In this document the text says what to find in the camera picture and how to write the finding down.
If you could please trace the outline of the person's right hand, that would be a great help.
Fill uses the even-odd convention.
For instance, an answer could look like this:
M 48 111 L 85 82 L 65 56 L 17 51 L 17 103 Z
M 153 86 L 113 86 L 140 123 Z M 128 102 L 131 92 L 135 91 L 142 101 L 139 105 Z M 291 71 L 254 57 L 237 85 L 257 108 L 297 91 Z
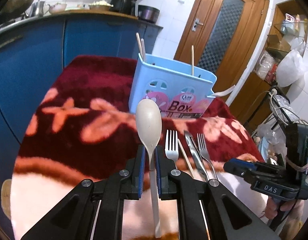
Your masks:
M 301 219 L 304 213 L 304 204 L 304 200 L 298 200 L 297 202 L 293 200 L 286 202 L 280 207 L 282 212 L 289 212 L 293 208 L 279 235 L 281 239 L 293 239 L 303 226 Z M 273 198 L 269 197 L 264 210 L 265 217 L 268 219 L 274 219 L 277 216 L 277 211 L 278 205 L 273 201 Z

